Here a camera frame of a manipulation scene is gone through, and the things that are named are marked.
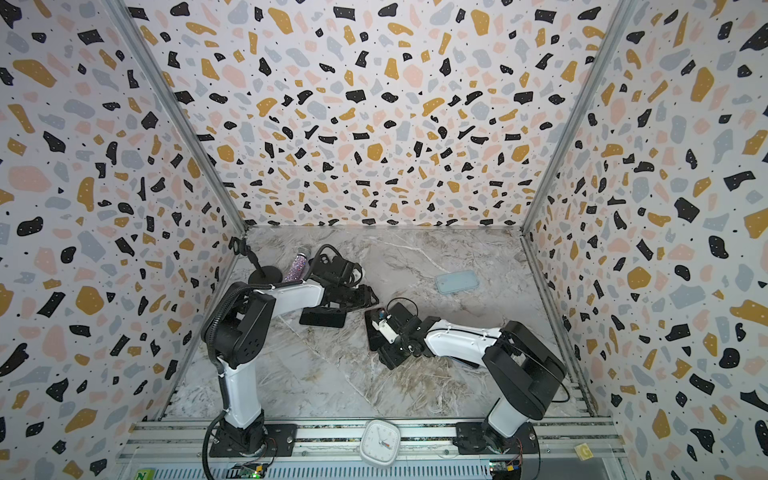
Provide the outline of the pink silicone phone case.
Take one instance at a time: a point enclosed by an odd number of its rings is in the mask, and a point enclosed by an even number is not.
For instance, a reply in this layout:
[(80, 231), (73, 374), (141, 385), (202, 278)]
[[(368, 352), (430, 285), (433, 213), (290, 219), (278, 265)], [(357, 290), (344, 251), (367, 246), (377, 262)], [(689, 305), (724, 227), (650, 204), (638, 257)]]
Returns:
[(386, 338), (374, 327), (374, 324), (381, 320), (384, 313), (382, 308), (374, 308), (364, 312), (364, 323), (368, 339), (369, 350), (376, 352), (387, 343)]

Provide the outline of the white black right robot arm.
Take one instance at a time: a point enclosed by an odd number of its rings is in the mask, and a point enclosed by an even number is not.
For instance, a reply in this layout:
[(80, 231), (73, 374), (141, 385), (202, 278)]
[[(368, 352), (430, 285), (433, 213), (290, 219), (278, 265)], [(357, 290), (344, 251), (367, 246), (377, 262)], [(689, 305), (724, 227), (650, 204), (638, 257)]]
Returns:
[(530, 420), (541, 420), (565, 387), (567, 369), (524, 324), (500, 328), (458, 325), (429, 316), (420, 319), (405, 305), (365, 312), (372, 351), (393, 370), (409, 358), (446, 357), (485, 368), (501, 392), (483, 422), (488, 438), (509, 439)]

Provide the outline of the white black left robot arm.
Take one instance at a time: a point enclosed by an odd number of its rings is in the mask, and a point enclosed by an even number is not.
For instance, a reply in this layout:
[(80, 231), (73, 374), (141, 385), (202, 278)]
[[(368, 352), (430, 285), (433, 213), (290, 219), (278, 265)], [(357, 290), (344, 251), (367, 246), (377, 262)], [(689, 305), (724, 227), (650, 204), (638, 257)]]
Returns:
[(260, 267), (246, 282), (228, 287), (201, 331), (219, 380), (221, 431), (240, 444), (263, 437), (264, 413), (258, 399), (255, 359), (272, 320), (295, 311), (311, 326), (340, 328), (346, 315), (379, 303), (363, 283), (362, 267), (340, 256), (298, 255), (287, 274)]

